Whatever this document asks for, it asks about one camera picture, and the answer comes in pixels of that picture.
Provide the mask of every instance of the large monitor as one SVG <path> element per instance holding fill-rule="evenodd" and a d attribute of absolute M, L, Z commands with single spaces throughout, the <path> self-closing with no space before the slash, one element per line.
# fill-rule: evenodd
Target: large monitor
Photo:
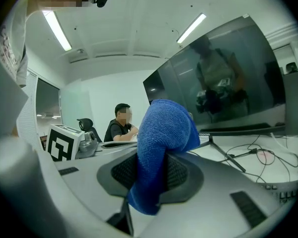
<path fill-rule="evenodd" d="M 170 99 L 211 135 L 285 130 L 285 90 L 277 60 L 251 17 L 203 35 L 144 81 L 151 103 Z"/>

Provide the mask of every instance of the white desk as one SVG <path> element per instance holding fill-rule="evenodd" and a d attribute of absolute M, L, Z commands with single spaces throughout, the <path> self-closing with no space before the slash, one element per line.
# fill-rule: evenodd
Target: white desk
<path fill-rule="evenodd" d="M 257 136 L 229 136 L 229 137 L 213 137 L 214 143 L 217 144 L 219 147 L 221 147 L 224 151 L 227 151 L 228 149 L 242 145 L 242 144 L 250 144 L 252 143 Z M 200 137 L 201 142 L 206 142 L 208 140 L 207 137 Z M 277 138 L 277 140 L 284 146 L 286 146 L 286 139 L 285 138 Z M 293 165 L 297 165 L 298 160 L 295 156 L 288 154 L 286 149 L 279 146 L 276 141 L 267 136 L 260 136 L 258 140 L 255 142 L 256 144 L 259 144 L 262 148 L 273 151 L 278 157 L 281 157 L 288 161 L 289 163 Z M 288 148 L 292 151 L 298 153 L 298 137 L 288 137 L 287 138 Z M 250 149 L 255 148 L 258 146 L 253 145 L 250 147 Z M 232 149 L 229 151 L 229 154 L 239 155 L 248 152 L 247 146 L 238 147 L 235 149 Z M 193 150 L 196 154 L 200 155 L 203 158 L 214 160 L 214 161 L 221 161 L 224 159 L 224 156 L 218 152 L 215 148 L 212 146 L 206 146 L 203 148 L 198 148 L 196 150 Z M 265 156 L 262 152 L 258 153 L 259 158 L 264 163 L 265 162 Z M 274 156 L 270 153 L 266 153 L 267 158 L 267 164 L 271 163 L 274 159 Z M 238 161 L 245 169 L 247 173 L 251 173 L 254 175 L 260 175 L 264 165 L 259 162 L 255 154 L 251 154 L 248 156 L 236 158 L 236 161 Z M 284 163 L 290 173 L 291 181 L 298 180 L 298 167 L 294 168 L 287 163 Z M 256 181 L 257 177 L 249 176 L 251 180 Z M 261 176 L 265 180 L 265 182 L 286 182 L 289 181 L 289 175 L 285 168 L 285 166 L 276 158 L 274 163 L 272 165 L 266 166 L 265 170 Z"/>

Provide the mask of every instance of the blue cloth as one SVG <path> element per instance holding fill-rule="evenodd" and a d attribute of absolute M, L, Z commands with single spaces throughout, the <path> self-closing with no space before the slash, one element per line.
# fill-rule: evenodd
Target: blue cloth
<path fill-rule="evenodd" d="M 129 204 L 155 215 L 163 192 L 163 157 L 166 150 L 183 152 L 200 145 L 199 134 L 186 109 L 170 100 L 155 100 L 139 128 L 137 180 Z"/>

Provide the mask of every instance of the monitor stand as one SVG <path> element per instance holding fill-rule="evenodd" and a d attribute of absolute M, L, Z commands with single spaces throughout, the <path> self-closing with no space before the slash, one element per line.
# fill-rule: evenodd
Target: monitor stand
<path fill-rule="evenodd" d="M 204 146 L 208 146 L 208 145 L 211 145 L 215 149 L 217 149 L 220 153 L 222 153 L 224 155 L 224 157 L 227 158 L 227 160 L 232 161 L 233 164 L 235 164 L 239 169 L 241 169 L 242 172 L 246 172 L 246 169 L 243 168 L 235 159 L 233 159 L 231 155 L 227 154 L 225 151 L 223 151 L 223 149 L 221 147 L 219 147 L 217 144 L 214 143 L 212 136 L 209 136 L 209 141 L 208 142 L 205 142 L 205 143 L 201 144 L 196 149 L 204 147 Z"/>

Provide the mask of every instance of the black t-shirt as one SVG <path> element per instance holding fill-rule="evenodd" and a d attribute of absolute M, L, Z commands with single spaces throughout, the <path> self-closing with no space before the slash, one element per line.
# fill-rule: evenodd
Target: black t-shirt
<path fill-rule="evenodd" d="M 108 128 L 106 130 L 104 142 L 114 141 L 114 137 L 117 135 L 126 135 L 131 129 L 131 124 L 126 124 L 122 126 L 116 119 L 110 121 Z"/>

